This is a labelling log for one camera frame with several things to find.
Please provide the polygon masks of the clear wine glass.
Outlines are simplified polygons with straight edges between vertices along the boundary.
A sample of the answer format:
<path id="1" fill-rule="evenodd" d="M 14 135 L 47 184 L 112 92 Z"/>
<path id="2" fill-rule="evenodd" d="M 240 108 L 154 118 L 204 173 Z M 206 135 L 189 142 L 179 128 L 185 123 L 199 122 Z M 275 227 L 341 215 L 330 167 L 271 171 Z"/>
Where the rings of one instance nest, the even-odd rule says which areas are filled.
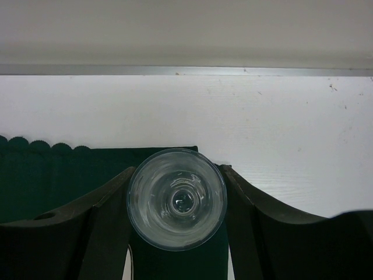
<path id="1" fill-rule="evenodd" d="M 135 232 L 145 242 L 162 250 L 185 251 L 217 232 L 227 210 L 227 188 L 207 157 L 187 148 L 170 148 L 136 168 L 126 205 Z"/>

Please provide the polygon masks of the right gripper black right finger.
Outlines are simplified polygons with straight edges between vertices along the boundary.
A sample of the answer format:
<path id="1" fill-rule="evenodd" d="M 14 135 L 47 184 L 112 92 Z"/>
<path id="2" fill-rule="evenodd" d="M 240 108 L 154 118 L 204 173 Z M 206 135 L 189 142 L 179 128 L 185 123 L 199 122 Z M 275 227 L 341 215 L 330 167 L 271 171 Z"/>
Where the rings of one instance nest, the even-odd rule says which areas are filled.
<path id="1" fill-rule="evenodd" d="M 372 211 L 324 218 L 279 201 L 228 165 L 219 170 L 236 279 L 372 278 Z"/>

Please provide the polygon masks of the dark green cloth placemat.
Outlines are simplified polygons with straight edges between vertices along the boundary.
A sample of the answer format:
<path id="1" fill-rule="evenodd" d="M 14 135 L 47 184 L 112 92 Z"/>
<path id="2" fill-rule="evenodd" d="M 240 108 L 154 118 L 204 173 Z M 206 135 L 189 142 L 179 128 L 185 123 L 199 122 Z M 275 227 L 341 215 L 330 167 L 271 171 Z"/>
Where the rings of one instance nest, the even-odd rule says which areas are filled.
<path id="1" fill-rule="evenodd" d="M 129 167 L 139 166 L 155 148 L 71 148 L 22 137 L 1 138 L 1 224 L 31 220 L 103 186 Z M 132 228 L 128 250 L 136 279 L 226 279 L 225 226 L 204 244 L 165 251 L 145 242 Z"/>

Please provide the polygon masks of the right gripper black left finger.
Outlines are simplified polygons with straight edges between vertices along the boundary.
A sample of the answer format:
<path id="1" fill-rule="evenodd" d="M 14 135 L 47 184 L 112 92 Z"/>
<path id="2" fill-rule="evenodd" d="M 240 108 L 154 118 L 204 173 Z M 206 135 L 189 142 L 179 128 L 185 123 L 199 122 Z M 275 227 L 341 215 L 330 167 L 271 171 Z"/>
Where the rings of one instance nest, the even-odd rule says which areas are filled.
<path id="1" fill-rule="evenodd" d="M 1 224 L 1 279 L 122 279 L 134 171 L 34 219 Z"/>

